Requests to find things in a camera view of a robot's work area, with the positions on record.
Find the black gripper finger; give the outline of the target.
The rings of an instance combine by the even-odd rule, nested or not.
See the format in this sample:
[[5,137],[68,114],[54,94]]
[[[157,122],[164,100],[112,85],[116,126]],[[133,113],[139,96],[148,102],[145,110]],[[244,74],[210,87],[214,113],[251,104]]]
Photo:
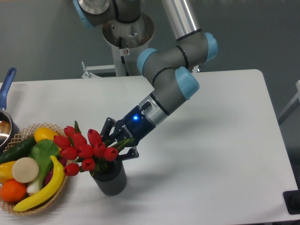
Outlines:
[[126,154],[118,155],[116,160],[124,161],[129,159],[134,159],[139,157],[139,152],[137,151],[136,146],[131,147]]
[[115,142],[115,138],[113,137],[113,135],[110,134],[112,128],[114,128],[115,125],[116,125],[116,120],[114,120],[110,117],[106,118],[103,128],[100,132],[103,142],[108,141],[108,140],[111,143]]

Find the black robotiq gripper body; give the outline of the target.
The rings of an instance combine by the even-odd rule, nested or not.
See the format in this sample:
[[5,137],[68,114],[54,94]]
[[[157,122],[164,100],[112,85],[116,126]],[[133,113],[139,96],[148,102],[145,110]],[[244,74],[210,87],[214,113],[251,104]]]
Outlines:
[[111,141],[117,142],[133,139],[125,145],[125,147],[133,147],[137,146],[155,127],[137,105],[123,119],[116,122],[113,133],[109,137]]

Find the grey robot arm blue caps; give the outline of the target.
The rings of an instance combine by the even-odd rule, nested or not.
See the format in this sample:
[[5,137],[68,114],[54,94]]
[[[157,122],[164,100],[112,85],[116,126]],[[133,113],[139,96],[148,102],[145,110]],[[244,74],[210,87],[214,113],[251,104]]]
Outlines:
[[101,132],[105,140],[128,148],[118,160],[137,158],[138,143],[199,90],[192,69],[217,55],[217,41],[202,31],[188,0],[162,2],[177,42],[164,52],[148,47],[154,24],[141,11],[140,1],[75,0],[73,4],[86,26],[102,26],[116,75],[142,75],[153,87],[123,119],[108,118]]

